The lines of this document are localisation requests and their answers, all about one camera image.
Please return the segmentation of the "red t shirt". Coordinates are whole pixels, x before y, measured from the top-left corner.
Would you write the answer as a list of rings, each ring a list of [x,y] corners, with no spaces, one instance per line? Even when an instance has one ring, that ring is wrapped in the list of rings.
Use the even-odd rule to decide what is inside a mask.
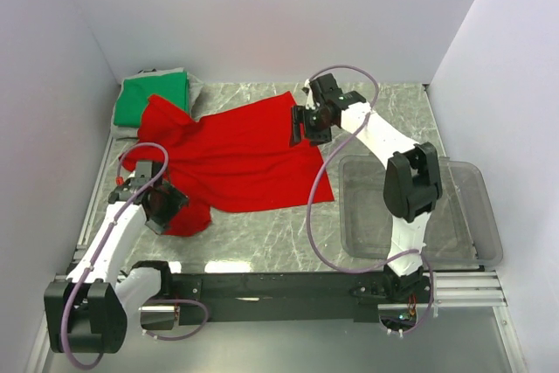
[[[124,159],[131,171],[139,160],[169,156],[167,178],[189,203],[167,233],[191,237],[211,223],[210,212],[270,211],[307,203],[323,164],[307,141],[291,147],[290,92],[194,121],[153,95],[138,131],[142,146]]]

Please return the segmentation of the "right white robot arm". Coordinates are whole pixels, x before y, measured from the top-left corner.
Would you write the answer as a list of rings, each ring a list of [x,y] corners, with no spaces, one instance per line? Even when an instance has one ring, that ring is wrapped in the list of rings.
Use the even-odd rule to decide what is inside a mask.
[[[392,216],[390,250],[383,265],[383,297],[402,302],[424,283],[424,236],[443,195],[438,151],[402,134],[356,91],[343,92],[331,73],[305,82],[307,101],[291,110],[290,144],[321,145],[331,128],[361,142],[385,169],[383,201]]]

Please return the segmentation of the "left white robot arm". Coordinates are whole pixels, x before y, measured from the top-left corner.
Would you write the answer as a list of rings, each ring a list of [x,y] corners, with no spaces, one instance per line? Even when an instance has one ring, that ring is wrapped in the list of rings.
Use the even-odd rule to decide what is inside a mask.
[[[122,283],[120,269],[141,231],[166,232],[189,199],[163,175],[161,162],[139,161],[109,194],[100,230],[79,263],[44,294],[51,348],[56,353],[114,354],[128,321],[147,300],[169,302],[175,284],[169,263],[136,263]]]

